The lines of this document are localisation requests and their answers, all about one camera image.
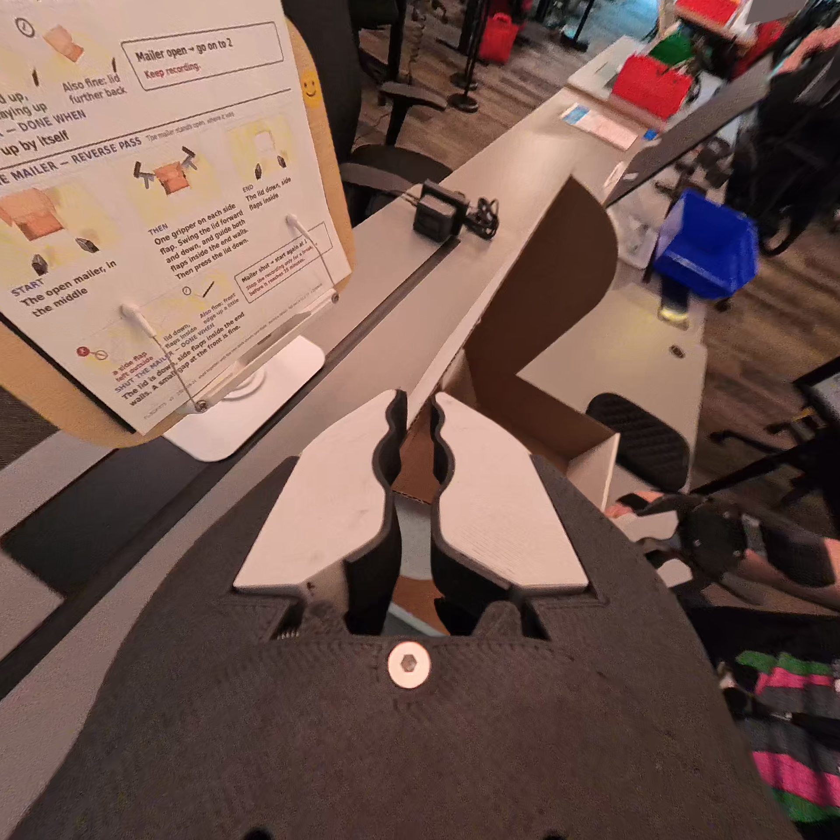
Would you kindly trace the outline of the black power adapter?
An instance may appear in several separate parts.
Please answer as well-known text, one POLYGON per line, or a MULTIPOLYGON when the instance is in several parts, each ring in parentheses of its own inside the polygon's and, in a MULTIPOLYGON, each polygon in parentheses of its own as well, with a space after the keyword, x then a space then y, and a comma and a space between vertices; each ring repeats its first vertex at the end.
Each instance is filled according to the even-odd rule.
POLYGON ((444 244, 459 234, 468 210, 469 199, 465 194, 425 180, 415 204, 413 231, 437 244, 444 244))

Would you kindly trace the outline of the person's striped clothing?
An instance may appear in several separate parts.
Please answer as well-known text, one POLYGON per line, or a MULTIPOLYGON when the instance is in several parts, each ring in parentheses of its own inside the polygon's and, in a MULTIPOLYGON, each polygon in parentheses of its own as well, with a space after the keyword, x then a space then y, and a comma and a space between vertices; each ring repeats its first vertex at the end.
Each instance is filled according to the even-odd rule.
POLYGON ((839 838, 838 659, 747 650, 717 677, 783 814, 802 838, 839 838))

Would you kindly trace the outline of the white document stand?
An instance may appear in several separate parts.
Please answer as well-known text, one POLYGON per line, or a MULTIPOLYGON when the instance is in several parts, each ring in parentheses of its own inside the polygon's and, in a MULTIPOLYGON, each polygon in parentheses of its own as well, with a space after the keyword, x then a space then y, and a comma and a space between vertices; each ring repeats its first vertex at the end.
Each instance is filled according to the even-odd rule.
POLYGON ((324 351, 303 332, 338 300, 331 288, 276 325, 199 393, 205 411, 184 413, 163 437, 204 463, 241 449, 324 366, 324 351))

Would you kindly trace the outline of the black floor stand base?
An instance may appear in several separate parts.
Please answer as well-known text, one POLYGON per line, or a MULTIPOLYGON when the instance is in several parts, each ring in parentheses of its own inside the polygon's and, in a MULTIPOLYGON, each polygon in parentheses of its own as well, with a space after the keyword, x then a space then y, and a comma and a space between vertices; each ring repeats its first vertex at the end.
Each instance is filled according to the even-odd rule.
POLYGON ((457 91, 447 97, 448 107, 469 114, 477 112, 480 105, 474 94, 478 88, 478 81, 467 75, 465 70, 454 72, 449 81, 457 91))

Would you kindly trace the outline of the person's right forearm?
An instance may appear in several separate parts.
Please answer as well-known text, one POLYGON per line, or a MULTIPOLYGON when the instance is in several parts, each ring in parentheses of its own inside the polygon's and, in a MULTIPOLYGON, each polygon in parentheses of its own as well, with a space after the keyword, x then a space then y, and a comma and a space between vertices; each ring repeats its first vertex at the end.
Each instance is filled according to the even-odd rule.
POLYGON ((741 577, 838 609, 839 541, 747 519, 741 577))

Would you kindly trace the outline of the white and blue paper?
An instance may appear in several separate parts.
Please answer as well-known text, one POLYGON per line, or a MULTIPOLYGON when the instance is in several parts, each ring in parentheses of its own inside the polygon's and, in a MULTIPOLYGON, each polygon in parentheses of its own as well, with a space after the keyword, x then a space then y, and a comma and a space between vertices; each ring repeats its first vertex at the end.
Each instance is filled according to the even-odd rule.
POLYGON ((641 135, 640 132, 610 119, 604 113, 578 102, 564 110, 560 118, 572 128, 591 135, 622 152, 630 150, 641 135))

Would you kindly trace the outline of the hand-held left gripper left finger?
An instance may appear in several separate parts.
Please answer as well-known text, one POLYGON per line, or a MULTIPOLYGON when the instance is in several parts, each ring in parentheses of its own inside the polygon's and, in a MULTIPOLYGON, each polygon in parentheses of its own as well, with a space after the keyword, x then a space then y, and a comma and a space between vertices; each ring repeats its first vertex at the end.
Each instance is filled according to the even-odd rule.
POLYGON ((380 634, 402 565, 393 484, 407 394, 388 389, 305 447, 234 578, 239 594, 328 603, 352 634, 380 634))

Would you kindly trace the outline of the person's right hand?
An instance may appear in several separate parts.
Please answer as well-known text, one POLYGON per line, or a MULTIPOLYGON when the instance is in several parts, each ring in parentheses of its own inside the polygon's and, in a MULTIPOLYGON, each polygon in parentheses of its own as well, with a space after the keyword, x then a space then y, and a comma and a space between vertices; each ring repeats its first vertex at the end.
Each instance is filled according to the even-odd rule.
POLYGON ((662 496, 663 494, 656 490, 641 490, 639 492, 628 493, 617 498, 605 510, 605 515, 610 519, 617 519, 631 513, 636 515, 662 496))

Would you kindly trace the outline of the black mesh chair back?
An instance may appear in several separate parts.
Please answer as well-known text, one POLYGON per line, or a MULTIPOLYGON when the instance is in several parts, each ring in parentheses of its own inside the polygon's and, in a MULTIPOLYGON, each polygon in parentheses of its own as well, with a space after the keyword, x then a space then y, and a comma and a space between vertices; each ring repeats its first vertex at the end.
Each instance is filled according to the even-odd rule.
POLYGON ((682 434, 611 392, 594 396, 585 414, 619 435, 619 466, 657 490, 682 490, 690 472, 690 446, 682 434))

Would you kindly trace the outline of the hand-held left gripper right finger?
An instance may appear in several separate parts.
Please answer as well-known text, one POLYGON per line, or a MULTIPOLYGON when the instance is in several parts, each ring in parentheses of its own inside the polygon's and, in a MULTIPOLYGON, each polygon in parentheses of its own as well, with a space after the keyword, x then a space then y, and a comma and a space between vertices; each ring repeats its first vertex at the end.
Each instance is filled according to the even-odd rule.
POLYGON ((435 610, 450 634, 471 634, 493 603, 529 614, 545 597, 590 587, 533 457, 524 444, 453 396, 431 403, 430 511, 435 610))

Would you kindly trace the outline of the red bag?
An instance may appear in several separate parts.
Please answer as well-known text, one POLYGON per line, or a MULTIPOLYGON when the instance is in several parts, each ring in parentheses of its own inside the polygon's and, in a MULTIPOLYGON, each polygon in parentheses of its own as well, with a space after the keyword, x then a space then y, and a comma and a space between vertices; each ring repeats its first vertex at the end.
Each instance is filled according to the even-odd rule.
POLYGON ((520 24, 506 13, 495 12, 489 16, 481 37, 478 59, 488 65, 506 65, 520 28, 520 24))

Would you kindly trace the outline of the red storage bin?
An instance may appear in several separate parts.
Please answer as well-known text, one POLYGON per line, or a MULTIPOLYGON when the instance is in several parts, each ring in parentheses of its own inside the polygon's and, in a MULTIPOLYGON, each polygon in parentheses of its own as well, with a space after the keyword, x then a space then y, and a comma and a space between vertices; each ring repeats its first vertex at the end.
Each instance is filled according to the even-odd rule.
POLYGON ((693 77, 647 54, 626 58, 612 85, 612 95, 662 121, 680 110, 693 77))

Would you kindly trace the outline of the black office chair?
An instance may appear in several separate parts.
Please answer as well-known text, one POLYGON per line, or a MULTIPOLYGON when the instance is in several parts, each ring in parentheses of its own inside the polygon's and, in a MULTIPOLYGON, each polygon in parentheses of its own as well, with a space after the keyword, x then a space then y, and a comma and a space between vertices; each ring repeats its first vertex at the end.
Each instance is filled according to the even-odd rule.
POLYGON ((441 183, 449 176, 452 171, 446 165, 396 143, 410 109, 444 112, 446 100, 416 85, 383 82, 376 90, 392 105, 385 141, 354 145, 361 119, 363 70, 350 3, 281 4, 287 21, 294 24, 308 47, 318 72, 352 227, 395 200, 399 184, 406 190, 425 181, 441 183))

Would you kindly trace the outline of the cardboard mailer box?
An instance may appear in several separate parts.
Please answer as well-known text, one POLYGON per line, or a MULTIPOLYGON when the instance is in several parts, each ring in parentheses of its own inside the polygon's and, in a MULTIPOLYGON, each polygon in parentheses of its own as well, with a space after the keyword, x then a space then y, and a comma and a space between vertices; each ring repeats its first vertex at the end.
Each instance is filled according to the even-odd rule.
POLYGON ((597 510, 606 505, 618 435, 533 385, 521 371, 602 301, 616 269, 616 237, 606 211, 570 178, 509 268, 501 268, 431 363, 409 402, 412 423, 394 489, 401 524, 424 526, 429 570, 419 570, 419 535, 403 537, 392 612, 423 632, 449 634, 435 610, 431 571, 434 476, 431 403, 445 392, 503 426, 531 453, 547 489, 568 480, 597 510))

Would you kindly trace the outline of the green bin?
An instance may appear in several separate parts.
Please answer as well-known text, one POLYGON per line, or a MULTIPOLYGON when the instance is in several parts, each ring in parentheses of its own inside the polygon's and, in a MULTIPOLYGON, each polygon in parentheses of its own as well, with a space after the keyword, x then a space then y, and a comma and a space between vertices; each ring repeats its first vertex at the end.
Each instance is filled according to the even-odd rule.
POLYGON ((675 31, 657 41, 647 54, 666 67, 677 67, 693 59, 694 46, 689 36, 675 31))

